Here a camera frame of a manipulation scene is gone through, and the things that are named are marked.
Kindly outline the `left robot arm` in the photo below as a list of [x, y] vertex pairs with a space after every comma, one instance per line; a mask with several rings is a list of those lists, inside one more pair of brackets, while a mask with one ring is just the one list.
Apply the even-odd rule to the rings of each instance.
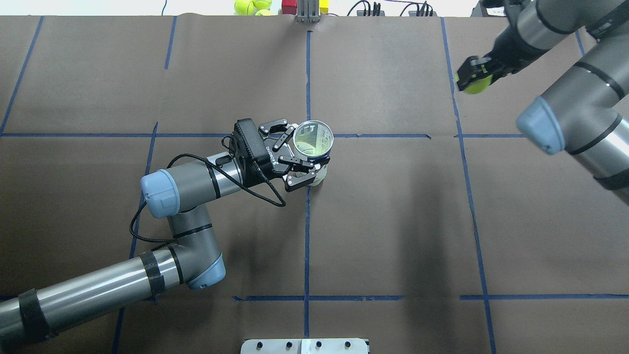
[[1, 352], [15, 353], [120, 309], [224, 278], [209, 202], [245, 193], [284, 207], [329, 163], [321, 121], [239, 119], [217, 154], [151, 166], [157, 128], [1, 139]]

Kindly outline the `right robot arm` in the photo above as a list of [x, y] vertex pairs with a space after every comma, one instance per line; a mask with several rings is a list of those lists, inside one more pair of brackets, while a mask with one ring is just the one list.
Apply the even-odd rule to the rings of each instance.
[[628, 120], [615, 106], [628, 94], [626, 0], [484, 0], [509, 25], [484, 56], [458, 68], [458, 90], [477, 94], [516, 74], [584, 28], [595, 45], [517, 117], [521, 133], [546, 154], [566, 151], [602, 188], [628, 202]]

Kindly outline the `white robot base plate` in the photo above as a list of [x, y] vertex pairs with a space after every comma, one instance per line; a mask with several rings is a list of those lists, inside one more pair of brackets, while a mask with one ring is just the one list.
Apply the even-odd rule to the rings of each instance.
[[279, 338], [243, 342], [241, 354], [370, 354], [362, 338]]

